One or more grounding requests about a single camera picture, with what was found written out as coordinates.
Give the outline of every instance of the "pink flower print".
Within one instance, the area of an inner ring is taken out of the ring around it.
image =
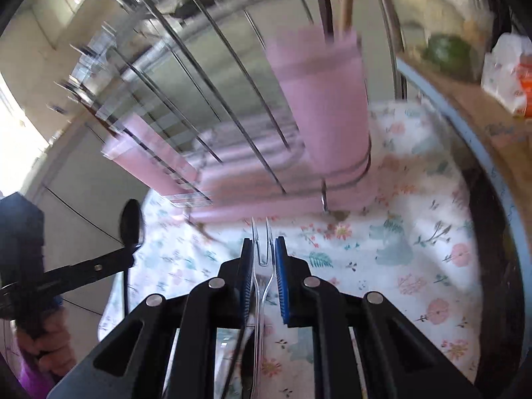
[[[397,287],[399,292],[403,295],[412,295],[427,284],[424,278],[414,277],[412,274],[408,274],[406,277],[399,277],[397,280]]]
[[[271,319],[267,316],[264,316],[264,335],[269,336],[273,333],[273,322],[271,322]]]
[[[442,342],[442,348],[446,348],[444,354],[451,361],[459,360],[460,357],[463,357],[468,350],[467,340],[458,339],[454,342],[448,342],[444,340]]]
[[[388,198],[384,195],[377,195],[376,200],[378,203],[383,203],[386,207],[389,206]]]
[[[399,159],[395,154],[387,154],[384,156],[382,163],[379,166],[379,169],[388,169],[390,171],[397,172],[399,171]]]
[[[324,233],[324,238],[326,240],[331,240],[335,232],[336,232],[336,226],[334,226],[332,223],[329,223],[327,225],[327,230]]]
[[[170,273],[170,276],[174,276],[174,284],[179,285],[183,280],[183,271],[176,270],[174,273]]]
[[[316,236],[315,235],[312,235],[310,237],[310,242],[312,243],[312,246],[314,247],[320,247],[320,245],[318,243],[316,243]]]
[[[429,303],[427,319],[432,324],[441,324],[449,317],[449,303],[441,298],[436,298]]]
[[[399,190],[401,190],[404,195],[416,194],[419,192],[417,187],[414,185],[402,185],[399,187]]]
[[[465,267],[471,261],[471,251],[465,243],[458,243],[451,250],[451,261],[457,267]]]
[[[457,189],[453,190],[453,204],[459,210],[463,210],[469,205],[469,191],[464,182],[460,182]]]
[[[386,132],[393,133],[395,135],[402,135],[405,133],[404,123],[402,121],[393,123],[386,129]]]
[[[262,373],[270,378],[281,372],[283,365],[279,363],[275,358],[268,360],[262,359]]]
[[[339,224],[334,229],[334,233],[336,234],[336,238],[339,240],[340,238],[345,241],[346,238],[353,235],[353,231],[351,231],[351,225],[349,224]]]

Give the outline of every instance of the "black spoon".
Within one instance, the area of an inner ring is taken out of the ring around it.
[[[127,201],[120,215],[120,240],[133,254],[144,242],[144,220],[140,204],[135,199]],[[124,270],[122,292],[124,299],[124,317],[129,313],[128,303],[128,277],[129,270]]]

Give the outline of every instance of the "human hand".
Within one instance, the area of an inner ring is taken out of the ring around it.
[[[20,349],[38,356],[47,352],[38,360],[42,372],[52,372],[63,377],[75,366],[74,351],[70,346],[70,333],[65,325],[65,309],[54,312],[45,319],[43,328],[47,332],[33,340],[20,328],[15,328],[15,337]]]

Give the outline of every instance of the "metal wire rack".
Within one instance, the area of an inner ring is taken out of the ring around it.
[[[179,193],[167,196],[178,208],[184,209],[189,215],[191,209],[210,206],[213,203],[229,205],[233,202],[253,201],[256,194],[245,189],[239,190],[223,199],[213,197],[208,191],[201,189],[201,179],[219,164],[243,162],[250,156],[255,157],[269,176],[269,181],[259,181],[256,186],[263,186],[263,201],[275,201],[288,197],[317,196],[321,200],[323,210],[328,211],[328,194],[356,186],[368,173],[371,165],[371,139],[362,160],[347,169],[323,174],[307,172],[301,178],[288,177],[283,167],[272,165],[276,158],[288,157],[288,163],[297,163],[304,154],[304,143],[299,136],[297,125],[288,112],[273,111],[259,86],[249,74],[246,66],[235,51],[229,40],[220,29],[219,22],[231,14],[242,11],[251,25],[257,43],[264,47],[256,22],[248,8],[267,0],[223,0],[214,8],[207,9],[201,0],[190,0],[198,8],[194,21],[185,24],[177,32],[167,17],[158,8],[158,0],[116,0],[129,14],[118,30],[103,26],[103,34],[92,41],[87,47],[76,47],[82,54],[80,64],[76,68],[79,76],[72,76],[61,84],[75,100],[81,102],[91,113],[96,115],[110,133],[126,133],[147,152],[164,173],[181,188]],[[300,0],[310,23],[313,22],[305,0]],[[402,50],[402,39],[398,29],[397,15],[389,0],[379,0],[385,18],[386,33],[392,56],[392,66],[396,97],[404,97],[404,80],[395,70],[395,53]],[[151,19],[159,23],[160,32]],[[156,43],[143,49],[142,55],[126,55],[121,44],[126,42],[127,34],[138,33],[136,25],[139,21],[151,24],[151,38]],[[198,58],[193,55],[186,42],[197,37],[207,28],[212,28],[221,40],[228,53],[236,63],[242,76],[251,87],[259,101],[265,118],[246,118],[239,116],[233,106],[216,87],[204,70]],[[211,113],[211,127],[196,127],[190,115],[180,109],[180,105],[172,100],[167,93],[150,76],[154,64],[160,62],[167,53],[177,62],[180,69],[191,81],[194,90],[199,94]],[[94,94],[91,91],[91,78],[108,76],[110,82],[104,91]],[[148,102],[138,94],[138,81],[142,88],[150,91],[153,97]],[[179,169],[173,168],[156,152],[150,149],[138,136],[124,127],[119,117],[124,112],[133,111],[141,116],[159,136],[161,136],[176,152],[198,170],[193,181],[186,179]],[[170,133],[169,126],[179,125],[180,130]],[[272,142],[271,134],[276,133],[277,139]],[[235,153],[231,148],[245,140],[248,149]]]

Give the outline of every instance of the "purple object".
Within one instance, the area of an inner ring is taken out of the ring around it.
[[[55,386],[55,382],[49,372],[42,373],[34,362],[34,357],[22,352],[19,382],[28,392],[31,399],[46,399],[46,396]]]
[[[268,41],[266,55],[313,170],[326,175],[362,160],[368,151],[368,97],[356,32],[325,41],[321,27],[311,25]]]

